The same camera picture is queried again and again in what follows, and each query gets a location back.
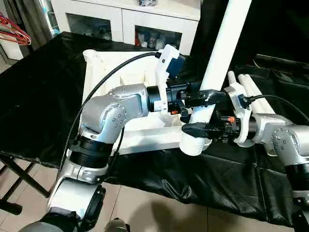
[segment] white cabinet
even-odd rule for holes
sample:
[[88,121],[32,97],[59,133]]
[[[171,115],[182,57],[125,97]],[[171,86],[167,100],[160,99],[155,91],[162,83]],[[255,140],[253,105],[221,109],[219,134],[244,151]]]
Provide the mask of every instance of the white cabinet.
[[159,50],[170,44],[180,53],[190,54],[197,21],[131,10],[123,10],[122,19],[125,43],[136,44],[142,37],[148,47]]
[[74,0],[52,0],[60,31],[122,42],[120,8]]
[[52,0],[60,31],[161,48],[175,46],[189,55],[200,19],[200,0],[158,0],[140,7],[136,0]]

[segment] cable connector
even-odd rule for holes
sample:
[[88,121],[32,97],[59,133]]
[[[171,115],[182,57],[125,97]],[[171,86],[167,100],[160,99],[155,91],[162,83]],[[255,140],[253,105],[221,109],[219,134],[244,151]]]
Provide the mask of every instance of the cable connector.
[[160,59],[161,54],[162,54],[161,52],[156,52],[156,53],[155,53],[155,57],[158,58],[158,59]]
[[239,100],[240,105],[244,109],[247,109],[251,105],[251,103],[254,101],[254,100],[252,101],[250,97],[245,97],[243,94],[240,94],[238,96],[238,100]]

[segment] curtain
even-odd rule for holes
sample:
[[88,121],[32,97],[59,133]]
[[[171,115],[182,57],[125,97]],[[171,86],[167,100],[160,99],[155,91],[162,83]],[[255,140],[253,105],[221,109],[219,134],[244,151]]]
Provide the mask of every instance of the curtain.
[[23,25],[31,37],[33,50],[43,46],[52,39],[39,0],[4,0],[9,17]]

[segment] black plastic sheet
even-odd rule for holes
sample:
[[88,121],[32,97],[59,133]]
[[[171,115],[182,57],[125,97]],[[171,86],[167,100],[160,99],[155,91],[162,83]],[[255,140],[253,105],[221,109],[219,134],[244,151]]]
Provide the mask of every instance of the black plastic sheet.
[[[86,62],[82,52],[141,51],[140,47],[62,33],[0,75],[0,154],[57,168],[82,101]],[[202,60],[190,58],[179,75],[201,79]],[[306,81],[279,79],[270,70],[240,67],[264,94],[284,97],[309,114]],[[292,110],[270,101],[276,112],[303,123]],[[245,217],[291,226],[291,187],[283,166],[264,148],[213,143],[202,155],[179,149],[120,156],[110,183],[155,192]]]

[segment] black metal frame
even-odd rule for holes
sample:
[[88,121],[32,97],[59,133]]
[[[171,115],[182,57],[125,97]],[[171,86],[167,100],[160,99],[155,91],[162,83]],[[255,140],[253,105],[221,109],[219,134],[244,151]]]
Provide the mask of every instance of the black metal frame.
[[20,185],[20,183],[24,180],[32,186],[35,190],[37,190],[44,197],[48,198],[50,196],[50,191],[47,191],[43,188],[37,181],[35,181],[28,173],[33,168],[35,163],[30,163],[28,167],[23,170],[19,167],[15,162],[13,157],[7,157],[4,155],[0,155],[0,161],[4,164],[4,167],[0,169],[0,176],[4,173],[7,168],[11,169],[14,173],[16,173],[19,178],[15,181],[15,183],[10,187],[10,189],[5,193],[5,195],[0,199],[0,209],[5,210],[11,214],[19,215],[23,209],[21,205],[10,203],[8,199]]

